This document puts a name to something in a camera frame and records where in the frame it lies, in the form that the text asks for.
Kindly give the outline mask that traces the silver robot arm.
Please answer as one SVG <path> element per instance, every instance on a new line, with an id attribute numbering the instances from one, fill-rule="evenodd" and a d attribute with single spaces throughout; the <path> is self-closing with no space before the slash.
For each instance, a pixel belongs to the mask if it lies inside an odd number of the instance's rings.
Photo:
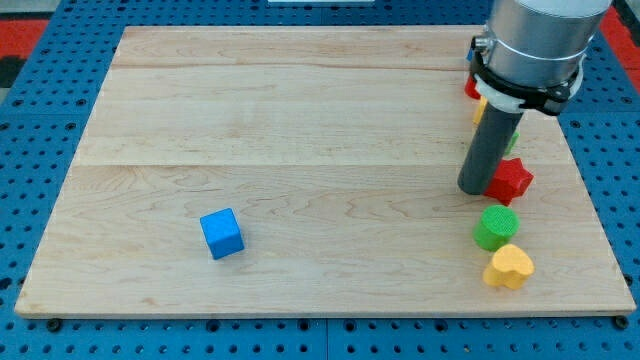
<path id="1" fill-rule="evenodd" d="M 505 113 L 561 113 L 581 87 L 610 0 L 495 0 L 472 38 L 475 90 Z"/>

